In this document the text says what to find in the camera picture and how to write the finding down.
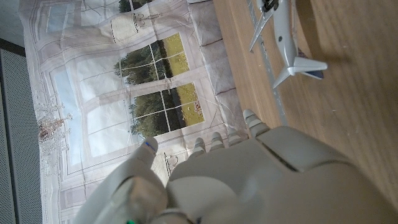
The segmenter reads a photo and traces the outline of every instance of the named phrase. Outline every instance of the blue sky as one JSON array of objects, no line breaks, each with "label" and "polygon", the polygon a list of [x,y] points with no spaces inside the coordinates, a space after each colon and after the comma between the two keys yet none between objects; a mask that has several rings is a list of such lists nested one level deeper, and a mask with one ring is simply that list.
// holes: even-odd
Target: blue sky
[{"label": "blue sky", "polygon": [[81,113],[77,107],[76,99],[73,94],[73,89],[68,78],[68,73],[63,71],[55,76],[55,83],[57,85],[58,95],[61,102],[65,105],[63,109],[64,117],[68,113],[72,114],[73,119],[67,120],[70,130],[69,134],[69,148],[70,148],[70,164],[79,164],[84,154],[80,157],[80,152],[83,152],[83,140],[81,133]]}]

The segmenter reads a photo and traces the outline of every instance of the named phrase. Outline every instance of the grass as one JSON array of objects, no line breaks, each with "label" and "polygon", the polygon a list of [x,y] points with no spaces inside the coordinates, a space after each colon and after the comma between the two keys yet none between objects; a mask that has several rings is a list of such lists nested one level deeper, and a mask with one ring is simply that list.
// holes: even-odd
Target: grass
[{"label": "grass", "polygon": [[163,43],[168,57],[179,54],[168,59],[173,76],[189,71],[187,57],[184,54],[184,47],[181,42],[180,34],[174,34],[164,39]]},{"label": "grass", "polygon": [[183,114],[182,116],[187,126],[205,121],[202,113],[199,114],[195,112],[195,105],[193,103],[183,105],[181,108]]},{"label": "grass", "polygon": [[[174,34],[164,39],[163,42],[168,57],[184,51],[180,34]],[[173,76],[189,71],[187,57],[184,52],[169,58],[169,64]],[[177,87],[177,93],[182,105],[188,103],[181,107],[185,124],[189,126],[203,122],[205,120],[203,114],[201,112],[195,112],[195,105],[193,102],[198,100],[195,86],[192,83],[179,86]]]}]

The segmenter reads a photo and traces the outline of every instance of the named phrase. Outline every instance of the model airplane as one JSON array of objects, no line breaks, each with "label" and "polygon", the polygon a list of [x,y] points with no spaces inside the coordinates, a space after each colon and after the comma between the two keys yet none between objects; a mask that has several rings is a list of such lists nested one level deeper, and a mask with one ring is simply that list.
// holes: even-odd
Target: model airplane
[{"label": "model airplane", "polygon": [[290,1],[289,0],[257,0],[257,7],[260,9],[261,18],[256,24],[254,36],[250,43],[250,51],[256,43],[258,37],[267,21],[274,16],[274,32],[275,39],[285,62],[285,67],[282,69],[273,88],[276,88],[286,78],[296,73],[308,75],[313,78],[322,79],[322,70],[328,68],[325,62],[310,60],[305,57],[299,57],[299,51],[294,43],[291,34],[290,23]]}]

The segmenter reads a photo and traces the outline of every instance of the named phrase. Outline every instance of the trees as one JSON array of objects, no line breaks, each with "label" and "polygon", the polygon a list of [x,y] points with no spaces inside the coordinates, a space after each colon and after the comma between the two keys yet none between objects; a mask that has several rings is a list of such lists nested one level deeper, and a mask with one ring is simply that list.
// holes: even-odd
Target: trees
[{"label": "trees", "polygon": [[[115,74],[119,77],[126,77],[126,81],[131,85],[156,81],[157,74],[159,79],[163,79],[164,74],[169,78],[172,77],[169,61],[162,59],[167,57],[163,41],[158,40],[151,44],[151,47],[154,58],[152,58],[149,46],[129,52],[114,65]],[[169,132],[169,126],[171,131],[185,127],[181,108],[171,109],[178,105],[181,105],[181,101],[175,88],[171,89],[170,93],[164,90],[135,97],[129,107],[134,118],[131,126],[132,134],[140,134],[145,137],[157,136]]]},{"label": "trees", "polygon": [[[134,9],[138,9],[151,1],[152,0],[132,0],[132,7]],[[131,12],[130,1],[129,0],[120,0],[119,1],[119,11],[120,12]]]}]

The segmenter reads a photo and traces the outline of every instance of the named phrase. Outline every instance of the white robotic hand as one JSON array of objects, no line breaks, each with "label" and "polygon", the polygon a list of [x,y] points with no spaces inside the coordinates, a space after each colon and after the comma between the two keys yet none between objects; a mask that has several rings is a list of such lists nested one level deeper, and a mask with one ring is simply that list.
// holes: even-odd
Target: white robotic hand
[{"label": "white robotic hand", "polygon": [[147,138],[93,192],[74,223],[396,223],[377,188],[335,149],[289,127],[270,129],[252,111],[251,139],[235,131],[225,148],[201,138],[166,188],[150,170]]}]

